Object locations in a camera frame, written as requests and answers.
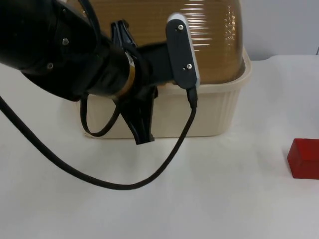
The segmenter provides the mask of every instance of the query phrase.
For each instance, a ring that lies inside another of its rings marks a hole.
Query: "cable connector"
[[[197,108],[198,96],[197,96],[197,88],[196,87],[187,90],[187,98],[188,98],[188,102],[190,104],[190,107],[192,109]]]

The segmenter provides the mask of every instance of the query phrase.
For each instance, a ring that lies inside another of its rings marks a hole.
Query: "red cube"
[[[288,162],[294,178],[319,179],[319,139],[296,138]]]

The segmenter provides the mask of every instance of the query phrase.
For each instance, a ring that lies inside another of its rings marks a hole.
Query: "white table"
[[[318,238],[319,181],[293,179],[286,158],[294,138],[319,138],[319,57],[277,56],[253,67],[233,127],[186,140],[164,174],[135,191],[64,173],[0,114],[0,237]],[[0,95],[60,157],[104,180],[144,179],[176,141],[136,147],[84,138],[72,103],[2,65]]]

